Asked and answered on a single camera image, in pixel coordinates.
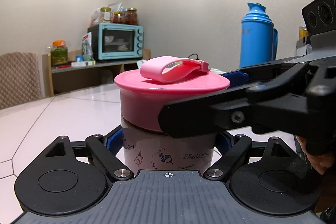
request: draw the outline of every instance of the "black camera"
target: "black camera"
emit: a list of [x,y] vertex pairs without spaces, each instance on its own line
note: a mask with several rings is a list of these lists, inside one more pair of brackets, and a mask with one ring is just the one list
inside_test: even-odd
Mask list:
[[336,0],[314,0],[302,9],[302,15],[310,35],[336,29]]

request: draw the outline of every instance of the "bottle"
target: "bottle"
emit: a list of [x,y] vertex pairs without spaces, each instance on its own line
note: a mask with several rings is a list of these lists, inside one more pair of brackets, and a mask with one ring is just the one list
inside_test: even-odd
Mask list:
[[308,35],[307,27],[300,26],[299,27],[299,39],[304,38]]
[[249,2],[249,12],[241,21],[241,51],[239,67],[275,60],[278,31],[266,14],[266,7]]

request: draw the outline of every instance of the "human hand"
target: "human hand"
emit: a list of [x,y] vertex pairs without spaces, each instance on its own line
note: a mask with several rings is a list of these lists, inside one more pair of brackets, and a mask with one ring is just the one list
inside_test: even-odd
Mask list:
[[320,156],[310,155],[309,153],[307,153],[306,150],[307,140],[299,136],[296,136],[296,139],[300,143],[302,151],[305,152],[305,154],[307,155],[307,158],[310,161],[313,168],[321,175],[323,175],[326,172],[326,170],[333,165],[335,158],[332,152],[328,152],[327,154],[323,154]]

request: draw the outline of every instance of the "hello kitty cup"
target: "hello kitty cup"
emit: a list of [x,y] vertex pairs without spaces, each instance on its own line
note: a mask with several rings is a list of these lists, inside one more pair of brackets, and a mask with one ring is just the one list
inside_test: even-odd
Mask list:
[[[167,66],[182,62],[172,68]],[[169,102],[227,89],[228,79],[201,60],[162,56],[115,77],[120,88],[126,165],[138,170],[200,170],[211,165],[216,134],[173,139],[158,115]]]

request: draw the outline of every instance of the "glass jar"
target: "glass jar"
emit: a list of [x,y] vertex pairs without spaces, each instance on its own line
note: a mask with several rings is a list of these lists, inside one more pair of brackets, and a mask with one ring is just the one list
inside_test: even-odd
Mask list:
[[114,12],[112,23],[126,24],[125,12]]
[[128,8],[126,13],[126,24],[138,25],[138,14],[136,8]]
[[101,17],[99,23],[111,23],[111,8],[101,7],[100,8]]
[[304,38],[308,35],[307,27],[306,26],[300,26],[299,27],[299,39]]
[[51,65],[61,65],[68,63],[68,47],[64,40],[56,40],[50,49]]

